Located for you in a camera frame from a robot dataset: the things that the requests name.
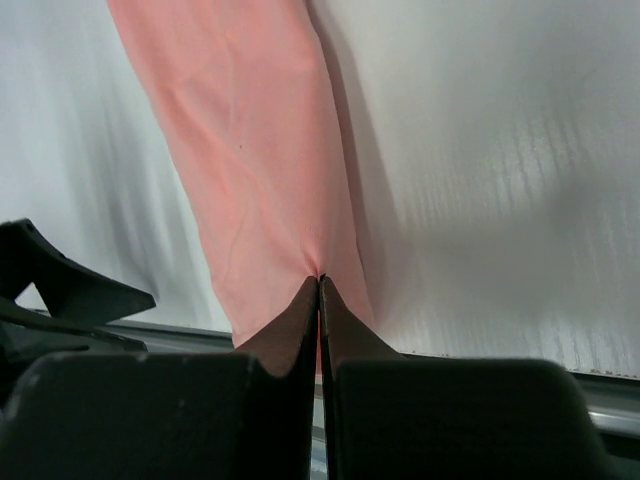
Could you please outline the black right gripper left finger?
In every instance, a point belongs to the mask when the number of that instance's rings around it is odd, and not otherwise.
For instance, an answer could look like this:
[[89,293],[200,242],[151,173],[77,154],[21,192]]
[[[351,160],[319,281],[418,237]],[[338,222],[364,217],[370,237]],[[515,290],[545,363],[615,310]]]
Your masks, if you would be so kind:
[[55,353],[1,424],[5,479],[305,479],[318,283],[226,354]]

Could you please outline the pink t shirt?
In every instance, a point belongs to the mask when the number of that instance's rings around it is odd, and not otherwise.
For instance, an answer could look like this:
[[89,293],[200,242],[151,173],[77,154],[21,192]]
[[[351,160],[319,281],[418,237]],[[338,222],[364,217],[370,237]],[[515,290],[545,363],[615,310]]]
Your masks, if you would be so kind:
[[328,276],[373,317],[324,52],[303,1],[113,1],[242,344]]

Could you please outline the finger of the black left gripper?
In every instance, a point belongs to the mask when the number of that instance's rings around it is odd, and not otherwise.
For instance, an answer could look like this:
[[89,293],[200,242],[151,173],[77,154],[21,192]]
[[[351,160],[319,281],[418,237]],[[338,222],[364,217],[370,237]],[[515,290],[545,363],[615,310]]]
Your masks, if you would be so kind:
[[153,296],[69,259],[28,219],[1,225],[1,298],[33,285],[47,311],[66,320],[118,320],[153,309]]

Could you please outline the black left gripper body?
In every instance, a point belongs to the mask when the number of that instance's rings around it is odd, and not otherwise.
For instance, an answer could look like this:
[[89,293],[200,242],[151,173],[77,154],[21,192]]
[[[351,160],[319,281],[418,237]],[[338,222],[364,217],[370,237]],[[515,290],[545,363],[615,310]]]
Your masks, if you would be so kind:
[[56,319],[1,299],[1,379],[16,380],[51,353],[146,352],[142,341]]

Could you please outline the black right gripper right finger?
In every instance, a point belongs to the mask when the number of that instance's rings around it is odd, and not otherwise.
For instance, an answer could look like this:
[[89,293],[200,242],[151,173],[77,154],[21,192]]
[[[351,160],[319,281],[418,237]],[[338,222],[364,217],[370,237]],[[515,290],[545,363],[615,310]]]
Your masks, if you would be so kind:
[[532,359],[409,359],[319,285],[332,479],[612,479],[574,378]]

